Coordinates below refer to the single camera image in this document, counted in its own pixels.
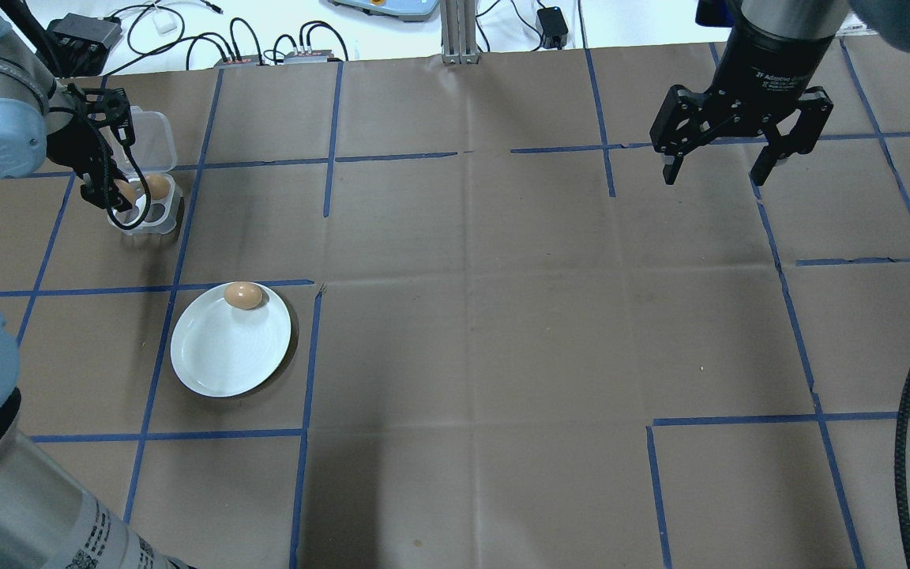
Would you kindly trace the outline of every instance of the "brown egg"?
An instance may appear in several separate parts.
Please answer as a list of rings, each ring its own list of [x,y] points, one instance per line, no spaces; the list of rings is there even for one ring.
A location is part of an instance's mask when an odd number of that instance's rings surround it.
[[[224,289],[224,300],[228,305],[250,310],[262,303],[262,288],[253,282],[231,282]]]
[[[136,188],[133,187],[133,184],[127,183],[125,180],[115,180],[115,187],[118,188],[120,194],[126,197],[130,204],[136,204],[138,194]]]
[[[156,199],[157,202],[166,198],[167,194],[171,192],[171,184],[167,182],[167,178],[160,174],[147,174],[145,183],[149,185],[149,197]]]

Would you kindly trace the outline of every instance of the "metal post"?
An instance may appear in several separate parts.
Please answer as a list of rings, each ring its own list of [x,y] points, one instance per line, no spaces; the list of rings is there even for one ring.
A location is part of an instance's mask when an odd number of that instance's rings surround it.
[[[476,0],[441,0],[441,59],[447,64],[479,62]]]

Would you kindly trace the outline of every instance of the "white plate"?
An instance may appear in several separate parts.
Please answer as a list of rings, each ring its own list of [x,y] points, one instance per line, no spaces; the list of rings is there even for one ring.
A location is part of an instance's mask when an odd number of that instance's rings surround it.
[[[171,338],[174,373],[209,397],[239,395],[261,384],[290,345],[290,312],[275,292],[259,285],[262,303],[241,310],[224,300],[227,286],[210,288],[188,305]]]

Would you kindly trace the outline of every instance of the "black coiled cable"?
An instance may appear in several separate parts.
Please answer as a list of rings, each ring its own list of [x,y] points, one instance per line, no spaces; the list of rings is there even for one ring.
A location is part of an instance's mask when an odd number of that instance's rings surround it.
[[[905,468],[905,451],[908,444],[908,419],[910,418],[910,368],[901,390],[898,407],[897,429],[894,432],[894,492],[897,497],[898,525],[901,528],[901,546],[910,569],[910,512],[908,511],[908,473]]]

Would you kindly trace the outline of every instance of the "clear plastic egg container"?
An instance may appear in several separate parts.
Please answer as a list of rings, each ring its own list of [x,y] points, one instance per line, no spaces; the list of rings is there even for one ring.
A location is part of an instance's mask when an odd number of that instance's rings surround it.
[[[145,233],[165,234],[174,231],[178,224],[178,209],[181,206],[183,194],[174,178],[168,172],[178,164],[178,153],[174,148],[174,133],[171,123],[163,112],[142,111],[139,107],[131,108],[131,119],[136,129],[136,144],[131,147],[133,157],[136,158],[142,175],[149,178],[162,177],[170,184],[170,191],[161,199],[154,199],[149,205],[147,216],[136,229],[123,230],[112,222],[111,216],[106,215],[108,224],[126,235],[140,235]],[[115,151],[115,162],[122,173],[129,180],[138,195],[133,208],[127,212],[115,212],[119,223],[131,224],[140,217],[145,207],[145,194],[138,179],[136,168],[126,158],[126,154],[119,144],[111,137],[111,132],[105,134],[111,148]]]
[[[167,192],[167,195],[165,195],[163,199],[152,200],[151,204],[149,204],[149,211],[147,212],[147,215],[145,215],[145,219],[142,220],[142,223],[136,228],[123,230],[119,226],[116,226],[115,222],[112,222],[111,216],[108,216],[107,222],[108,224],[111,224],[111,227],[126,235],[140,235],[145,233],[159,233],[163,235],[174,231],[174,227],[177,227],[178,224],[178,208],[180,208],[181,200],[183,198],[181,188],[178,187],[177,183],[174,183],[174,178],[166,172],[152,175],[167,180],[167,184],[170,184],[170,191]],[[142,209],[145,207],[145,194],[142,192],[140,180],[138,180],[138,178],[129,178],[129,184],[136,190],[136,194],[139,195],[136,199],[136,204],[133,205],[132,209],[127,210],[127,212],[115,212],[115,217],[117,217],[118,222],[122,224],[131,224],[135,220],[140,219]]]

